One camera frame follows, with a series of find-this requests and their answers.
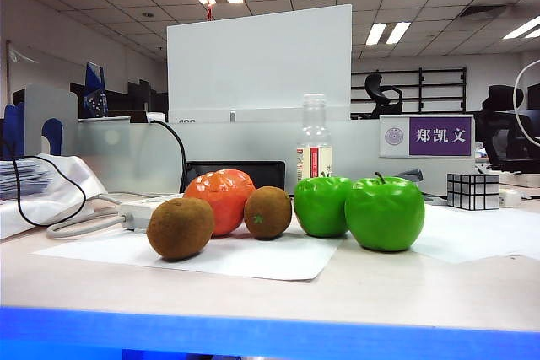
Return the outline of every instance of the apple stem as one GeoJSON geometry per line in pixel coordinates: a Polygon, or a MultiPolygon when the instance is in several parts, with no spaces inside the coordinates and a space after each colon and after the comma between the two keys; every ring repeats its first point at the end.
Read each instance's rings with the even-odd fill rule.
{"type": "Polygon", "coordinates": [[[379,179],[381,179],[382,184],[384,185],[386,183],[385,178],[382,177],[382,175],[379,172],[375,172],[377,176],[379,176],[379,179]]]}

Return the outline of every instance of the power strip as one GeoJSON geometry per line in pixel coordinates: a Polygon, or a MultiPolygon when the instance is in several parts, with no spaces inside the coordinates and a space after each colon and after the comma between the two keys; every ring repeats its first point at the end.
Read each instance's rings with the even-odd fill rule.
{"type": "Polygon", "coordinates": [[[152,212],[159,204],[173,198],[182,198],[182,196],[183,194],[169,194],[168,196],[123,202],[118,207],[118,215],[124,216],[126,221],[121,225],[125,229],[134,231],[135,234],[144,234],[152,217],[152,212]]]}

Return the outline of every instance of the black cable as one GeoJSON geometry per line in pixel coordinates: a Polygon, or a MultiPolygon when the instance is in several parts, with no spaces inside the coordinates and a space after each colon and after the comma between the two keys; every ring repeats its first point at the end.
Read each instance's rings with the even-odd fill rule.
{"type": "Polygon", "coordinates": [[[163,121],[158,121],[158,120],[152,120],[150,122],[150,124],[160,124],[161,126],[165,127],[171,134],[172,136],[176,139],[176,141],[178,142],[178,145],[180,146],[180,151],[182,153],[182,177],[180,179],[180,193],[183,193],[184,190],[186,189],[186,150],[184,149],[184,144],[182,143],[182,140],[180,139],[180,137],[178,137],[178,134],[175,132],[175,130],[173,130],[169,125],[165,124],[163,121]]]}
{"type": "Polygon", "coordinates": [[[69,179],[64,173],[62,173],[62,171],[52,162],[50,161],[49,159],[45,159],[45,158],[41,158],[39,156],[33,156],[33,155],[25,155],[23,156],[21,159],[28,159],[28,158],[33,158],[33,159],[40,159],[40,160],[44,160],[45,162],[49,163],[52,165],[52,167],[58,172],[58,174],[63,177],[65,180],[67,180],[69,183],[71,183],[72,185],[74,185],[75,187],[78,188],[78,190],[83,194],[83,202],[81,203],[80,207],[78,208],[78,210],[76,212],[74,212],[73,214],[70,214],[68,215],[67,217],[63,218],[63,219],[60,219],[54,223],[35,223],[34,221],[28,219],[24,213],[23,213],[23,208],[21,207],[21,203],[20,203],[20,177],[19,177],[19,168],[17,166],[17,160],[15,159],[15,152],[14,152],[14,148],[12,145],[9,145],[8,142],[6,142],[3,138],[0,137],[0,141],[2,141],[2,143],[4,145],[6,145],[6,147],[8,148],[8,151],[9,151],[9,154],[11,155],[11,162],[13,163],[13,170],[15,171],[15,182],[16,182],[16,185],[17,185],[17,208],[19,209],[19,214],[20,216],[27,222],[27,223],[30,223],[32,225],[35,225],[36,227],[48,227],[49,225],[54,225],[54,224],[57,224],[57,223],[63,223],[64,221],[67,221],[68,219],[70,218],[73,218],[75,217],[77,214],[79,214],[81,212],[81,210],[83,209],[84,207],[84,204],[86,203],[86,193],[84,193],[84,190],[82,189],[82,187],[80,185],[78,185],[77,183],[75,183],[73,180],[69,179]]]}

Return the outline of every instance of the plastic bottle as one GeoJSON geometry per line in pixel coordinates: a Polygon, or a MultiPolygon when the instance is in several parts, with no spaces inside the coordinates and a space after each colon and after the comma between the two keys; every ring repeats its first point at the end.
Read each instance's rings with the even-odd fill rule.
{"type": "Polygon", "coordinates": [[[304,94],[302,132],[296,148],[298,181],[332,176],[332,143],[324,94],[304,94]]]}

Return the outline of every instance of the bottle cap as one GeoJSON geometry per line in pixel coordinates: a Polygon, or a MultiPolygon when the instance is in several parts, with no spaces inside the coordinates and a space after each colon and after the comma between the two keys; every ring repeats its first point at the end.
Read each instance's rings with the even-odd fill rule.
{"type": "Polygon", "coordinates": [[[304,105],[305,106],[316,106],[316,105],[325,105],[326,97],[323,93],[308,93],[304,94],[304,105]]]}

